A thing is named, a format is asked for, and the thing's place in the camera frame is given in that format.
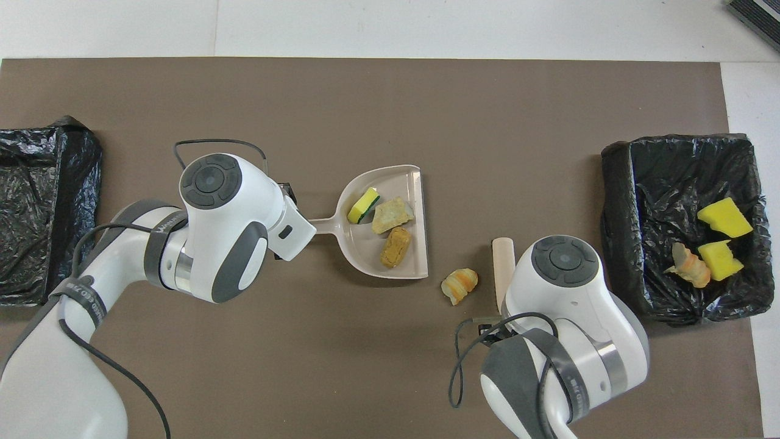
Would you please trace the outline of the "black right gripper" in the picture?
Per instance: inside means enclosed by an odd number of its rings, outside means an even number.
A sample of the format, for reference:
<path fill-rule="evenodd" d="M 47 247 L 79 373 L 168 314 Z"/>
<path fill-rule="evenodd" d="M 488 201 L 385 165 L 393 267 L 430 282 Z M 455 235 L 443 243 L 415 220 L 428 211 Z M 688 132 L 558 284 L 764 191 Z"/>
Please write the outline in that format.
<path fill-rule="evenodd" d="M 501 316 L 478 317 L 475 319 L 480 343 L 496 343 L 510 337 L 510 329 L 502 322 Z"/>

